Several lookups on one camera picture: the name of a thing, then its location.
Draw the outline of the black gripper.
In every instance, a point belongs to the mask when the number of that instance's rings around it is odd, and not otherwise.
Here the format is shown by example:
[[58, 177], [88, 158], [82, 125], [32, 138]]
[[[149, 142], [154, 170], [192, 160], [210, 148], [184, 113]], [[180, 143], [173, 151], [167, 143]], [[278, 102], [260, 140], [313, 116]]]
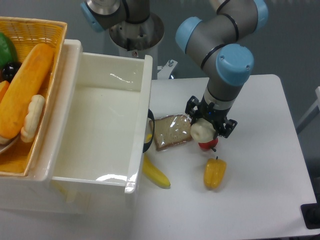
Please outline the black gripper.
[[184, 111], [192, 121], [204, 119], [212, 124], [218, 135], [228, 138], [238, 122], [234, 119], [227, 119], [228, 109], [216, 109], [216, 105], [211, 102], [207, 103], [203, 97], [201, 102], [192, 95], [186, 103]]

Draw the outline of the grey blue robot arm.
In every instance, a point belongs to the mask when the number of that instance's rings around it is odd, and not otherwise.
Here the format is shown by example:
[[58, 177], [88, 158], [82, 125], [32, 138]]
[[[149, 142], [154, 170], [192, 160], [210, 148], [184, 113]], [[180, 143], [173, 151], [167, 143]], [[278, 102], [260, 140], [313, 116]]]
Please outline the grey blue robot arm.
[[[235, 99], [251, 75], [254, 57], [238, 41], [264, 27], [269, 11], [263, 0], [214, 0], [216, 16], [203, 21], [189, 17], [177, 29], [175, 41], [208, 76], [201, 100], [191, 97], [185, 108], [193, 124], [205, 120], [214, 136], [227, 138], [237, 125], [228, 119]], [[158, 57], [164, 37], [162, 20], [147, 0], [85, 0], [80, 5], [96, 32], [108, 31], [119, 54]]]

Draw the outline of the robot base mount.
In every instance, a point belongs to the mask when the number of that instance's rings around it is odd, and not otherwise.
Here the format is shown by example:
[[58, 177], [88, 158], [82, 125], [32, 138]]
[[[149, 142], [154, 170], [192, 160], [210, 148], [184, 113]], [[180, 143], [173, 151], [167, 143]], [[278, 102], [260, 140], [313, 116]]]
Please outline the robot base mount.
[[166, 64], [158, 65], [158, 49], [165, 34], [165, 27], [156, 14], [150, 13], [149, 18], [142, 23], [123, 21], [109, 29], [109, 36], [118, 49], [121, 57], [144, 59], [152, 57], [152, 79], [173, 79], [173, 72], [178, 62], [169, 59]]

